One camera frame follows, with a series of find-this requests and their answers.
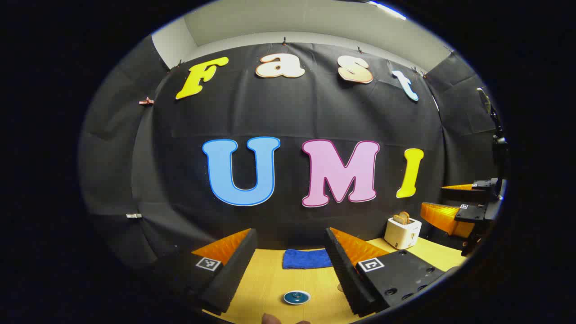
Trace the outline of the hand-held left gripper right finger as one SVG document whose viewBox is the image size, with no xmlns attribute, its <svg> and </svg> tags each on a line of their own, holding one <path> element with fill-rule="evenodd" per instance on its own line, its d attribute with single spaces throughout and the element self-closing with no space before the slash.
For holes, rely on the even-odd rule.
<svg viewBox="0 0 576 324">
<path fill-rule="evenodd" d="M 387 252 L 329 227 L 325 250 L 353 314 L 396 307 L 432 286 L 445 272 L 407 250 Z"/>
</svg>

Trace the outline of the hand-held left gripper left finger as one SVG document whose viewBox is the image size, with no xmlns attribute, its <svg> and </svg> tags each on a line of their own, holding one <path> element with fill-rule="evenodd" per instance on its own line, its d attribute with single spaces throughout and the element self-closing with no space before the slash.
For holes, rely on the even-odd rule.
<svg viewBox="0 0 576 324">
<path fill-rule="evenodd" d="M 148 267 L 162 293 L 191 311 L 227 312 L 257 248 L 257 230 L 248 228 L 196 250 L 181 250 Z"/>
</svg>

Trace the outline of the blue towel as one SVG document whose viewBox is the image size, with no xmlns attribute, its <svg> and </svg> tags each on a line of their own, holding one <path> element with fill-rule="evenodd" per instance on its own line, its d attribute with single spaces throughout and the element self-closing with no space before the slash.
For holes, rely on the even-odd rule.
<svg viewBox="0 0 576 324">
<path fill-rule="evenodd" d="M 284 270 L 308 270 L 332 266 L 333 263 L 325 249 L 313 251 L 287 249 L 282 260 Z"/>
</svg>

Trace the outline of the white toaster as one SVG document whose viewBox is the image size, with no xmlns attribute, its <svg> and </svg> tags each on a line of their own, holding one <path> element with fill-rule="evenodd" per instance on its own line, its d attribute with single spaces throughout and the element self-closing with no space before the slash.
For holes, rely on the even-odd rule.
<svg viewBox="0 0 576 324">
<path fill-rule="evenodd" d="M 405 250 L 415 246 L 419 238 L 422 223 L 410 220 L 408 224 L 400 224 L 392 217 L 387 220 L 383 240 L 398 250 Z"/>
</svg>

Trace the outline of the black backdrop cloth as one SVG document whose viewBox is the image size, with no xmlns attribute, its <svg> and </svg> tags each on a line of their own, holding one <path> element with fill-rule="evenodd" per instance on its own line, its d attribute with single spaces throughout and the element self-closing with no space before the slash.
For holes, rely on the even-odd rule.
<svg viewBox="0 0 576 324">
<path fill-rule="evenodd" d="M 142 267 L 181 248 L 199 248 L 247 228 L 262 249 L 323 245 L 329 226 L 380 238 L 387 218 L 441 187 L 495 178 L 495 125 L 477 88 L 495 96 L 457 54 L 425 75 L 389 59 L 314 43 L 225 49 L 168 69 L 152 37 L 110 72 L 90 103 L 79 145 L 80 183 L 90 217 L 114 253 Z M 139 105 L 151 98 L 153 105 Z M 275 188 L 263 203 L 233 206 L 212 191 L 207 141 L 232 140 L 230 176 L 257 184 L 248 141 L 275 137 Z M 327 140 L 344 164 L 361 141 L 377 142 L 376 197 L 305 207 L 309 140 Z M 140 213 L 142 219 L 128 219 Z"/>
</svg>

